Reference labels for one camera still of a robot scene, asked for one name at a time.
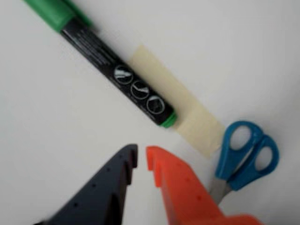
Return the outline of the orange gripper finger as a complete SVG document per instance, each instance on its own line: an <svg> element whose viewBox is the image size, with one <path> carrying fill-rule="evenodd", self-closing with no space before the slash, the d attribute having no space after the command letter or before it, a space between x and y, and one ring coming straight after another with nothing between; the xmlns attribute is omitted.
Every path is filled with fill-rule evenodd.
<svg viewBox="0 0 300 225"><path fill-rule="evenodd" d="M146 148L148 169L161 189L171 225L260 225L246 214L226 216L189 164L158 146Z"/></svg>

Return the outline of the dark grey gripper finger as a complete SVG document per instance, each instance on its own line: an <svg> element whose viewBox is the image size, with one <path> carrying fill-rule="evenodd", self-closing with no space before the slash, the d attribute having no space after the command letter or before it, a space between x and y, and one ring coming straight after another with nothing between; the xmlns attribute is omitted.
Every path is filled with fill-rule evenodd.
<svg viewBox="0 0 300 225"><path fill-rule="evenodd" d="M122 224L126 191L137 164L137 144L124 146L59 211L40 224Z"/></svg>

